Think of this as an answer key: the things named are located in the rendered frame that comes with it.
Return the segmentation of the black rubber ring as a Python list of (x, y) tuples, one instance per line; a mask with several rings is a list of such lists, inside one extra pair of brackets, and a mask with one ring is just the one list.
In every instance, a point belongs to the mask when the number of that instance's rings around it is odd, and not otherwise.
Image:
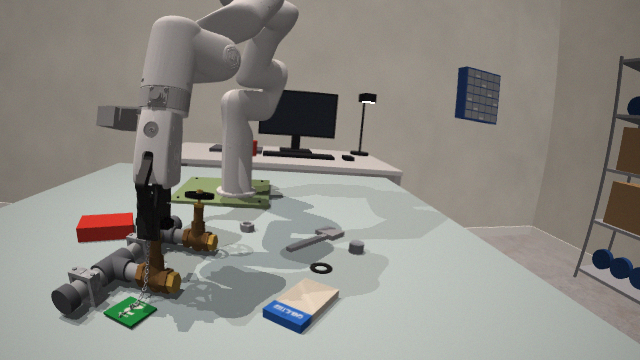
[[(326, 270), (317, 270), (315, 267), (316, 266), (324, 266), (327, 269)], [(313, 263), (310, 265), (310, 270), (315, 272), (315, 273), (319, 273), (319, 274), (327, 274), (330, 273), (332, 271), (332, 266), (330, 266), (329, 264), (326, 263)]]

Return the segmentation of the grey hex nut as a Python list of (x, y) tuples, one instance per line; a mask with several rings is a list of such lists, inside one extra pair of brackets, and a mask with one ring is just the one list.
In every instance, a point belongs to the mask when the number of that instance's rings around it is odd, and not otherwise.
[[(246, 225), (244, 225), (246, 224)], [(250, 221), (240, 222), (240, 230), (241, 232), (250, 233), (254, 231), (254, 223)]]

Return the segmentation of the dark grey cylinder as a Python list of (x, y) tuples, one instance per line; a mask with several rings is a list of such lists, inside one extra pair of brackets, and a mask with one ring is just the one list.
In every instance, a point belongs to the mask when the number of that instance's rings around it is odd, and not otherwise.
[(349, 253), (360, 255), (363, 254), (364, 242), (359, 240), (352, 240), (349, 244)]

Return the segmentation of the red rectangular block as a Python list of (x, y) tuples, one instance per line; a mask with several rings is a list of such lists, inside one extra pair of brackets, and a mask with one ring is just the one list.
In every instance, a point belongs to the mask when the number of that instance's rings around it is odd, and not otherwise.
[(78, 242), (126, 239), (133, 225), (133, 213), (84, 215), (76, 228)]

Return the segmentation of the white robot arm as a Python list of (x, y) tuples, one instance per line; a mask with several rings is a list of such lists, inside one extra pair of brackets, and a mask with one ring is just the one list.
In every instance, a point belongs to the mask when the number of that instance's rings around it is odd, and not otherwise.
[[(284, 63), (272, 58), (299, 11), (284, 0), (220, 2), (224, 7), (196, 22), (181, 16), (159, 18), (150, 33), (138, 106), (98, 106), (96, 125), (136, 131), (136, 114), (142, 107), (189, 113), (193, 84), (222, 82), (236, 74), (239, 85), (260, 90), (235, 89), (222, 97), (217, 194), (247, 198), (256, 194), (254, 187), (251, 190), (253, 132), (248, 121), (268, 120), (276, 110), (288, 72)], [(236, 44), (246, 40), (241, 57)]]

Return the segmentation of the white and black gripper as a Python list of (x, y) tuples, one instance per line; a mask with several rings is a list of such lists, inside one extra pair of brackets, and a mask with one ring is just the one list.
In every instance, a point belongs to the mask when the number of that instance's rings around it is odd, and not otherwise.
[(133, 161), (137, 238), (159, 241), (160, 216), (171, 218), (171, 188), (181, 178), (183, 118), (189, 113), (163, 107), (142, 107), (137, 113), (141, 114)]

